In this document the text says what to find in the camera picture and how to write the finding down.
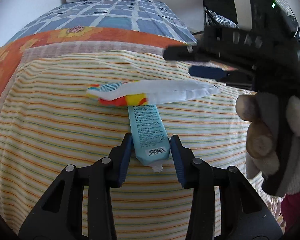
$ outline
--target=barcode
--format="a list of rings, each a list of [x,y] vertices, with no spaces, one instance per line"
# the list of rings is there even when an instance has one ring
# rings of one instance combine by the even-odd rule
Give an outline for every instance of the barcode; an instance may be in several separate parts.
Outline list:
[[[151,155],[156,155],[159,153],[165,153],[166,149],[163,147],[157,148],[157,149],[152,149],[152,150],[147,150],[148,154]]]

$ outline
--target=white threaded nozzle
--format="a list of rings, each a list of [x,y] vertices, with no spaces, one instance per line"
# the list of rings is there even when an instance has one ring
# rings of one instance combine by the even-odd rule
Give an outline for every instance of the white threaded nozzle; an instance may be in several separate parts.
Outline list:
[[[153,166],[153,167],[152,167],[152,170],[153,170],[153,172],[160,172],[160,171],[163,171],[162,164],[161,164],[161,165],[158,165],[158,166]]]

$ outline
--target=bed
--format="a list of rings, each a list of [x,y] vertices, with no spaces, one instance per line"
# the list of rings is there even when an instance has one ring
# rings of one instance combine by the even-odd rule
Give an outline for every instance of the bed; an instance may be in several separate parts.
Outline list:
[[[191,77],[190,64],[161,56],[168,45],[193,42],[164,3],[92,0],[55,8],[0,48],[0,214],[14,232],[66,165],[94,163],[130,131],[127,108],[85,96],[91,83],[183,79],[217,85],[218,95],[158,110],[168,136],[178,134],[196,157],[245,174],[249,123],[236,115],[235,102],[250,92]],[[280,199],[261,190],[261,175],[250,183],[278,217]],[[119,239],[185,238],[192,192],[181,188],[172,159],[155,174],[132,158],[126,182],[111,194]],[[216,235],[220,230],[216,188]]]

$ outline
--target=orange floral fabric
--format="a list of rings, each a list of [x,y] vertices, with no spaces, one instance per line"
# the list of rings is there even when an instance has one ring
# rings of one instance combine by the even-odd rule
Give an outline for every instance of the orange floral fabric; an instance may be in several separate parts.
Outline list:
[[[115,28],[78,26],[33,34],[0,48],[0,95],[19,65],[26,49],[68,41],[122,41],[160,48],[182,44],[180,41],[154,34]]]

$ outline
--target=checkered sheet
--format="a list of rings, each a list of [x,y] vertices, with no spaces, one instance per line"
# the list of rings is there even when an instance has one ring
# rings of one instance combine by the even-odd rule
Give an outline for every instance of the checkered sheet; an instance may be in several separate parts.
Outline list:
[[[165,3],[155,0],[89,0],[63,4],[30,22],[8,42],[79,25],[140,31],[196,43],[173,11]]]

